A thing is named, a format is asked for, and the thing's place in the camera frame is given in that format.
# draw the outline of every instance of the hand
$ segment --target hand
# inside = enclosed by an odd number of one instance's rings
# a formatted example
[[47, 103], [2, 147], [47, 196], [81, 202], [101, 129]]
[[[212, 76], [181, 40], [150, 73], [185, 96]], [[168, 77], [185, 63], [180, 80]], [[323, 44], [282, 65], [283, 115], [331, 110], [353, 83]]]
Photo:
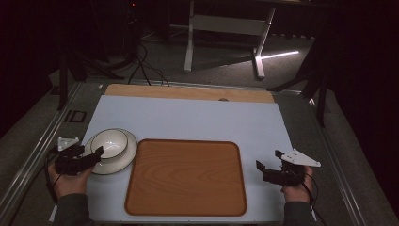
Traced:
[[94, 167], [86, 169], [76, 176], [61, 175], [56, 173], [56, 166], [53, 163], [49, 166], [49, 175], [54, 183], [54, 192], [58, 198], [70, 194], [86, 194], [86, 187], [88, 177], [93, 171]]
[[[304, 184], [305, 186], [309, 189], [309, 191], [312, 191], [312, 183], [311, 183], [311, 177], [313, 175], [313, 170], [305, 166], [305, 181]], [[305, 189], [303, 185], [298, 185], [298, 186], [284, 186], [281, 189], [281, 192], [284, 193], [284, 198], [286, 202], [310, 202], [310, 197], [308, 194], [308, 191]]]

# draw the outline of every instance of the white paper sheet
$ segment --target white paper sheet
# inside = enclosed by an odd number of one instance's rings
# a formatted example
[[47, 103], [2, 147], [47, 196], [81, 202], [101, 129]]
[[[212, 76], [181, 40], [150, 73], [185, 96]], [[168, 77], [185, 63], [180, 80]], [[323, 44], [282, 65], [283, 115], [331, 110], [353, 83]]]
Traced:
[[240, 148], [247, 193], [247, 212], [241, 217], [138, 217], [124, 211], [132, 164], [111, 175], [88, 180], [90, 217], [103, 222], [220, 222], [282, 221], [284, 199], [280, 186], [263, 181], [259, 160], [279, 170], [275, 150], [293, 148], [277, 104], [219, 102], [103, 96], [83, 144], [105, 129], [122, 128], [144, 138], [232, 141]]

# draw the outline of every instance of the sleeve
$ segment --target sleeve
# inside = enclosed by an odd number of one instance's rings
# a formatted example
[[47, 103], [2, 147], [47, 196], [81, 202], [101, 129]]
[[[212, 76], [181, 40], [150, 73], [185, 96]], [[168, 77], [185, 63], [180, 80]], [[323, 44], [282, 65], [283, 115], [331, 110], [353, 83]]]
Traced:
[[306, 202], [286, 202], [283, 226], [315, 226], [311, 206]]
[[89, 218], [88, 196], [71, 194], [59, 198], [53, 225], [95, 226], [95, 222]]

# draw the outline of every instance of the handheld controller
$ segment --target handheld controller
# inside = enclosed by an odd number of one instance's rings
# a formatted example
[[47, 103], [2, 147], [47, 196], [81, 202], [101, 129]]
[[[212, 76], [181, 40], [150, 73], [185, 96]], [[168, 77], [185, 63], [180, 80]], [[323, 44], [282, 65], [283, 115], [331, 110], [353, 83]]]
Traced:
[[55, 203], [57, 203], [58, 199], [56, 197], [56, 193], [54, 192], [55, 182], [52, 182], [50, 179], [49, 171], [48, 171], [48, 163], [50, 154], [56, 155], [55, 167], [56, 173], [61, 175], [70, 175], [76, 176], [80, 172], [89, 169], [95, 166], [98, 162], [101, 161], [101, 155], [104, 153], [103, 146], [98, 148], [94, 153], [91, 153], [87, 156], [82, 156], [82, 153], [85, 151], [85, 146], [74, 145], [77, 141], [65, 143], [65, 139], [60, 139], [58, 141], [58, 145], [48, 151], [45, 159], [44, 171], [47, 181], [47, 189], [52, 196]]
[[284, 154], [275, 150], [275, 156], [281, 159], [281, 170], [267, 169], [264, 164], [256, 161], [256, 168], [263, 173], [263, 180], [281, 186], [298, 186], [305, 179], [304, 166], [320, 167], [321, 164], [294, 150]]

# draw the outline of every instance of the wooden tray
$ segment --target wooden tray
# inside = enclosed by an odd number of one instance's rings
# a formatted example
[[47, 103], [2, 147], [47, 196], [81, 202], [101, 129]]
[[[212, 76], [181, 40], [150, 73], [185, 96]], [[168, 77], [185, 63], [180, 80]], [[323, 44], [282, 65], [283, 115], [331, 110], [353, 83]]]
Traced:
[[135, 216], [242, 216], [247, 199], [232, 142], [143, 139], [125, 200]]

